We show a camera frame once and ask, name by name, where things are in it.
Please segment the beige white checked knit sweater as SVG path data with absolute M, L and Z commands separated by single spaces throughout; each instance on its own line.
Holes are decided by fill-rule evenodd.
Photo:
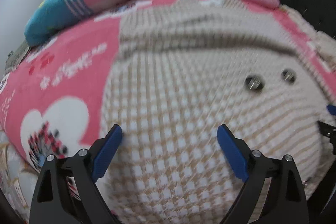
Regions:
M 177 0 L 122 16 L 101 127 L 123 141 L 105 178 L 122 223 L 218 223 L 242 187 L 217 141 L 226 124 L 251 148 L 293 156 L 307 197 L 334 161 L 318 121 L 330 85 L 299 47 L 318 37 L 285 8 L 296 39 L 242 0 Z

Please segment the pink floral bed sheet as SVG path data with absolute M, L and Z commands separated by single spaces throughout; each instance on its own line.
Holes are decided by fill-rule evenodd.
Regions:
M 319 57 L 318 43 L 329 42 L 323 32 L 312 31 L 295 10 L 271 10 L 242 0 L 137 0 L 116 11 L 84 20 L 53 37 L 8 73 L 1 87 L 1 128 L 21 157 L 39 169 L 48 153 L 60 158 L 94 142 L 112 123 L 139 132 L 133 142 L 154 142 L 154 149 L 138 148 L 150 157 L 172 151 L 173 139 L 184 132 L 222 121 L 240 122 L 230 95 L 251 111 L 243 90 L 244 79 L 260 75 L 273 96 L 282 95 L 282 67 L 271 57 L 255 53 L 240 56 L 248 38 L 234 46 L 212 45 L 210 53 L 193 44 L 155 42 L 154 55 L 130 53 L 122 69 L 117 58 L 121 21 L 129 15 L 153 10 L 168 12 L 225 10 L 222 27 L 235 15 L 292 43 L 300 57 L 331 98 L 335 97 L 335 69 Z

